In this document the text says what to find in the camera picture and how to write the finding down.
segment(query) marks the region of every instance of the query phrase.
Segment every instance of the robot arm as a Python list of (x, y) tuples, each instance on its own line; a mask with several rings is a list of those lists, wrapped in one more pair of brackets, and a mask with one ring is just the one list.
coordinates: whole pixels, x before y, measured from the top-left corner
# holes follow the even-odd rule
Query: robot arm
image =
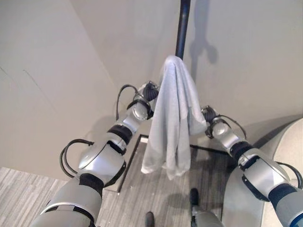
[(284, 227), (303, 227), (303, 191), (290, 184), (285, 170), (261, 150), (237, 136), (229, 125), (206, 107), (202, 113), (210, 124), (208, 133), (243, 171), (242, 180), (256, 198), (270, 201)]
[(31, 227), (94, 227), (102, 203), (102, 190), (122, 175), (126, 168), (123, 155), (140, 124), (152, 116), (151, 97), (146, 89), (155, 89), (148, 83), (141, 95), (136, 95), (126, 114), (95, 142), (80, 161), (77, 175), (62, 187)]

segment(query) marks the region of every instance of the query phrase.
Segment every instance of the floor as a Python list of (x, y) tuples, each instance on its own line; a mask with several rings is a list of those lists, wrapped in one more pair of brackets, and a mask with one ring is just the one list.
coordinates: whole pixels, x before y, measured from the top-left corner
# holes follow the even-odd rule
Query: floor
[[(222, 215), (228, 179), (228, 156), (192, 149), (191, 170), (173, 181), (164, 169), (149, 175), (140, 172), (145, 143), (140, 143), (121, 192), (104, 190), (97, 220), (101, 227), (143, 227), (153, 211), (157, 227), (190, 226), (188, 193), (200, 192), (201, 207)], [(7, 168), (0, 169), (0, 226), (27, 227), (64, 181)]]

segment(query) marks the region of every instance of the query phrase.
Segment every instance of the black pole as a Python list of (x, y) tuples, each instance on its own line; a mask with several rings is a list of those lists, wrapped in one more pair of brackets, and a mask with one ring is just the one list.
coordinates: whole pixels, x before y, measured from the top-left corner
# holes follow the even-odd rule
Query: black pole
[(190, 0), (181, 0), (176, 56), (183, 59)]

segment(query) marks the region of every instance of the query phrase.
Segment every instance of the white wall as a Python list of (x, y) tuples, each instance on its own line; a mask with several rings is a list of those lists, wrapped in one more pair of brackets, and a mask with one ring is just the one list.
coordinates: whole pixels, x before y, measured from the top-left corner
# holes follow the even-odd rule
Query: white wall
[[(302, 4), (192, 1), (184, 61), (200, 103), (237, 119), (251, 141), (303, 114)], [(1, 1), (0, 165), (63, 178), (61, 149), (98, 139), (117, 89), (158, 82), (178, 14), (175, 0)]]
[(1, 1), (0, 30), (0, 166), (64, 178), (62, 148), (113, 115), (117, 87), (69, 1)]
[[(71, 3), (116, 84), (158, 81), (175, 53), (179, 1)], [(302, 9), (302, 0), (191, 2), (184, 61), (200, 103), (246, 126), (252, 142), (303, 114)]]

